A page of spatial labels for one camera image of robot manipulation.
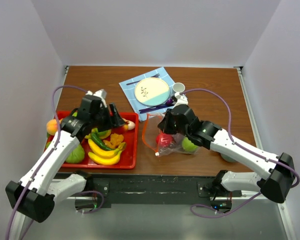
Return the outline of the red apple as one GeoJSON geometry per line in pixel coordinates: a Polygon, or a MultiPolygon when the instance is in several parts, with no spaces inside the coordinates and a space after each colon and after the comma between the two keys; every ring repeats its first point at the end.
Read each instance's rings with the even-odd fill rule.
{"type": "Polygon", "coordinates": [[[159,133],[155,139],[157,148],[168,148],[174,143],[174,138],[170,134],[165,134],[163,132],[159,133]]]}

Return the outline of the clear orange zip top bag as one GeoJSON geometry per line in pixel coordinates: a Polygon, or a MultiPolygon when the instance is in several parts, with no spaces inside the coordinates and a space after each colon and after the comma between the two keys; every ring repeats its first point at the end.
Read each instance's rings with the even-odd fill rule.
{"type": "Polygon", "coordinates": [[[158,124],[163,118],[163,113],[146,114],[141,135],[143,143],[153,150],[157,157],[172,153],[195,155],[199,151],[199,147],[187,137],[179,133],[166,134],[158,128],[158,124]]]}

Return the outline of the white radish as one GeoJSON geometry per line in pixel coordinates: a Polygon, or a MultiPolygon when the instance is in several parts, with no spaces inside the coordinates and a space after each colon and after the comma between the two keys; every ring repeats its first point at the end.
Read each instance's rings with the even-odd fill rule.
{"type": "Polygon", "coordinates": [[[123,118],[123,121],[124,121],[124,126],[123,127],[124,127],[126,132],[135,129],[136,125],[133,121],[127,120],[125,118],[123,118]]]}

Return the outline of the green lime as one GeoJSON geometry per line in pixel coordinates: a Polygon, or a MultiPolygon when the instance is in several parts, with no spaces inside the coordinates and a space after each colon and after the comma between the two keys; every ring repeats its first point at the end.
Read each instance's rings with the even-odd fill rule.
{"type": "Polygon", "coordinates": [[[184,137],[181,143],[182,149],[187,153],[193,153],[198,149],[194,143],[192,143],[187,137],[184,137]]]}

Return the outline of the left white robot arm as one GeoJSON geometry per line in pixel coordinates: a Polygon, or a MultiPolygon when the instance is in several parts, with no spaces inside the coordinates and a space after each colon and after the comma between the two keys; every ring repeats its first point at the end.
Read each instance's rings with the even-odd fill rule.
{"type": "Polygon", "coordinates": [[[115,104],[106,104],[106,95],[103,89],[87,93],[79,108],[73,110],[77,115],[70,114],[61,121],[61,131],[55,134],[32,169],[19,182],[7,184],[5,192],[16,211],[38,223],[45,221],[52,213],[57,197],[48,193],[48,188],[70,153],[92,129],[105,131],[124,124],[115,104]]]}

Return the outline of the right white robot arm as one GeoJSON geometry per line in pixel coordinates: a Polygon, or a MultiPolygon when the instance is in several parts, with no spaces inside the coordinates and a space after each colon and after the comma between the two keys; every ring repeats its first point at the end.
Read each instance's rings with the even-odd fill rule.
{"type": "Polygon", "coordinates": [[[213,192],[220,197],[233,191],[251,191],[275,203],[284,203],[297,182],[291,155],[266,152],[234,136],[208,120],[199,120],[186,104],[169,109],[158,128],[165,134],[181,134],[193,144],[227,156],[248,167],[251,172],[221,171],[213,183],[213,192]]]}

